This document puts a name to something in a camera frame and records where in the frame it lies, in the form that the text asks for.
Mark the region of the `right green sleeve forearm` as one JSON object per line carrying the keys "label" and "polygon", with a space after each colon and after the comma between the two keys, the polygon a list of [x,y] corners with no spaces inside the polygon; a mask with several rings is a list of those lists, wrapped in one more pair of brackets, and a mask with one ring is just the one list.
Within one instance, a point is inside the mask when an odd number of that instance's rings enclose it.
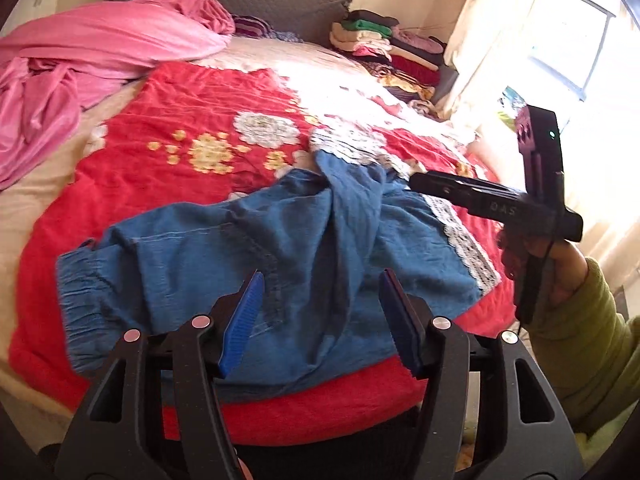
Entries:
{"label": "right green sleeve forearm", "polygon": [[574,430],[593,434],[639,400],[639,319],[625,320],[596,260],[573,296],[526,326]]}

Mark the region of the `right hand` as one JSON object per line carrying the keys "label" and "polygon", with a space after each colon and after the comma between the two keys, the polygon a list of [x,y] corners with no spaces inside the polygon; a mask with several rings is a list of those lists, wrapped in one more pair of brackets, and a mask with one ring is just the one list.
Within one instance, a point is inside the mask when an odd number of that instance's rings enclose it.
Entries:
{"label": "right hand", "polygon": [[505,226],[498,237],[506,276],[515,284],[515,304],[535,311],[572,298],[588,278],[586,258],[567,240],[527,236]]}

